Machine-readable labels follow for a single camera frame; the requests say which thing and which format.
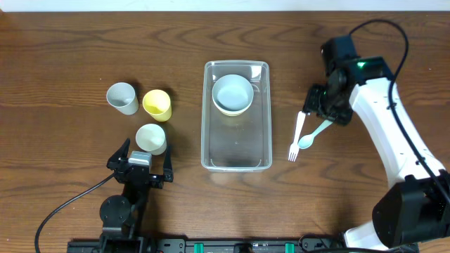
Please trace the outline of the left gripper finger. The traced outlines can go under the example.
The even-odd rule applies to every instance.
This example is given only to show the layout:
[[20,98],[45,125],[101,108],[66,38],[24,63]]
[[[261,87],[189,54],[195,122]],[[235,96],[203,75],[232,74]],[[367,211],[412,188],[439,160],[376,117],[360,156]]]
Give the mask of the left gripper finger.
[[127,138],[122,146],[108,159],[106,167],[110,170],[118,170],[124,163],[127,163],[130,139]]
[[163,163],[163,176],[165,182],[172,182],[174,180],[170,146],[167,147],[165,152],[165,160]]

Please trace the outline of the light blue plastic spoon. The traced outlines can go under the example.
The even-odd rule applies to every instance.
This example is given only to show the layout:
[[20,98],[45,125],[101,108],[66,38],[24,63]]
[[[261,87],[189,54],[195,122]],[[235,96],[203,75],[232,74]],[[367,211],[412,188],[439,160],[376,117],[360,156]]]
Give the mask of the light blue plastic spoon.
[[324,120],[312,133],[301,137],[297,143],[299,148],[302,150],[309,148],[314,143],[314,139],[332,123],[330,120]]

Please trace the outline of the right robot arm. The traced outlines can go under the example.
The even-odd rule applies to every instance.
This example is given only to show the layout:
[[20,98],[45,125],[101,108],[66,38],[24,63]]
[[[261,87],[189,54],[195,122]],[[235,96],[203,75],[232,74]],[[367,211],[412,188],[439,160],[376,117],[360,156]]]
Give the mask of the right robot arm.
[[449,173],[402,105],[381,57],[360,58],[349,35],[321,47],[327,82],[313,85],[303,112],[340,125],[357,114],[384,165],[388,192],[369,222],[344,232],[346,247],[389,250],[449,236]]

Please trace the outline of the grey bowl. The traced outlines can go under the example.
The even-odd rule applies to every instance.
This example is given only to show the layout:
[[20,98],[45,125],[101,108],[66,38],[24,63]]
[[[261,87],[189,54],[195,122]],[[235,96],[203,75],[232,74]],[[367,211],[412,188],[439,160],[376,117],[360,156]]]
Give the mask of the grey bowl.
[[251,105],[254,98],[251,83],[237,74],[219,78],[212,87],[212,100],[227,110],[240,110]]

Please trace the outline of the yellow bowl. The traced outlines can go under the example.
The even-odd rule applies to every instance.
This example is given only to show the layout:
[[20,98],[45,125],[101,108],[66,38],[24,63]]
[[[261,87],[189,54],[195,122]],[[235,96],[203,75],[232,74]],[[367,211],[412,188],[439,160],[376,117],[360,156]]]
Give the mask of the yellow bowl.
[[250,105],[248,105],[240,110],[227,110],[227,109],[221,107],[219,104],[215,104],[215,106],[222,114],[229,116],[229,117],[239,116],[239,115],[243,114],[250,107]]

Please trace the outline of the white plastic fork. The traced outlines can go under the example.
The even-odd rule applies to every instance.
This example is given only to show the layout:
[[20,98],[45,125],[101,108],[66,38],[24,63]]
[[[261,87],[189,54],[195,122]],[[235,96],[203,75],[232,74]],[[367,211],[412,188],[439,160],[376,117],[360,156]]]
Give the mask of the white plastic fork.
[[302,111],[298,112],[297,119],[296,119],[296,125],[295,125],[295,133],[294,133],[294,139],[290,145],[289,148],[289,154],[288,154],[288,161],[294,162],[298,156],[298,152],[300,150],[300,147],[298,146],[298,142],[300,140],[300,134],[302,131],[302,127],[304,126],[306,114]]

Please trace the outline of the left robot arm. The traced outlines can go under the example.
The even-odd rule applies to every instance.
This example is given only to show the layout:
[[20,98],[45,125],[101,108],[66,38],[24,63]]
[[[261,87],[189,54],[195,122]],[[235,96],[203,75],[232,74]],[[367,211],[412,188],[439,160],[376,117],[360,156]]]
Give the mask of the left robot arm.
[[163,174],[152,174],[151,154],[128,153],[130,140],[108,159],[106,167],[112,177],[124,186],[122,194],[108,197],[101,205],[103,222],[99,252],[155,252],[155,243],[139,235],[143,213],[152,188],[163,188],[174,180],[171,148],[166,148]]

